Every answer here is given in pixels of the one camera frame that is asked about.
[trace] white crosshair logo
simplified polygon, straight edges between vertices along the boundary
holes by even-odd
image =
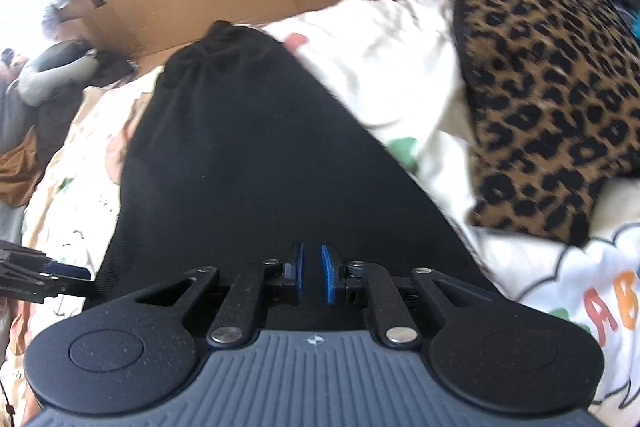
[[[324,342],[324,338],[322,338],[320,335],[316,333],[314,335],[311,335],[306,341],[312,346],[318,347],[320,344]]]

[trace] leopard print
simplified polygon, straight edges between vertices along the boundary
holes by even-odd
[[[478,139],[470,220],[580,245],[603,183],[640,165],[640,50],[604,0],[462,0]]]

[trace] gray ribbed panel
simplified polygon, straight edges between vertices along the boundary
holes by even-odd
[[[263,331],[248,347],[210,356],[196,380],[156,409],[118,419],[46,410],[30,427],[595,427],[586,412],[497,418],[438,387],[415,353],[366,331]]]

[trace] orange letter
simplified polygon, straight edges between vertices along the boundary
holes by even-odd
[[[584,293],[582,299],[584,300],[584,309],[587,311],[587,315],[589,315],[591,322],[593,322],[598,330],[598,343],[600,347],[604,347],[607,343],[607,335],[604,330],[605,321],[609,322],[612,331],[617,331],[618,323],[613,318],[613,315],[611,315],[607,305],[598,295],[598,292],[596,292],[596,288],[589,288]]]
[[[634,282],[636,282],[636,273],[631,270],[622,272],[613,279],[613,289],[618,299],[622,325],[628,330],[636,329],[638,319],[638,296],[633,291]]]

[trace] metal screw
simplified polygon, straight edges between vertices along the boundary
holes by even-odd
[[[231,344],[242,339],[242,330],[235,326],[222,326],[211,331],[211,340],[219,344]]]
[[[407,326],[396,326],[386,330],[386,337],[395,344],[407,344],[418,338],[418,332]]]

